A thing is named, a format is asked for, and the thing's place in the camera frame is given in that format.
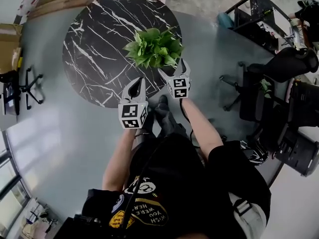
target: marble tabletop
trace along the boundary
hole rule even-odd
[[[123,47],[134,41],[135,30],[173,27],[181,31],[174,14],[159,0],[97,0],[83,9],[66,34],[63,63],[73,89],[85,100],[117,108],[123,88],[137,77],[146,80],[150,98],[164,85],[156,68],[136,67]],[[172,75],[174,68],[163,70]]]

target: desk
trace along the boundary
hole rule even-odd
[[[239,9],[239,6],[247,1],[250,1],[251,15]],[[268,10],[273,12],[264,15],[263,12]],[[257,25],[261,21],[272,28],[292,47],[294,47],[294,42],[299,42],[298,28],[289,26],[291,21],[289,17],[270,0],[241,0],[225,13],[229,14],[232,11],[235,12],[233,31],[244,35],[273,54],[280,50],[278,39]]]
[[[136,67],[123,47],[134,41],[136,30],[174,27],[178,22],[159,0],[98,0],[83,9],[71,24],[63,47],[64,70],[73,89],[85,100],[102,107],[117,108],[123,88],[137,77],[146,80],[150,98],[164,85],[156,68]],[[173,75],[175,69],[164,66]]]

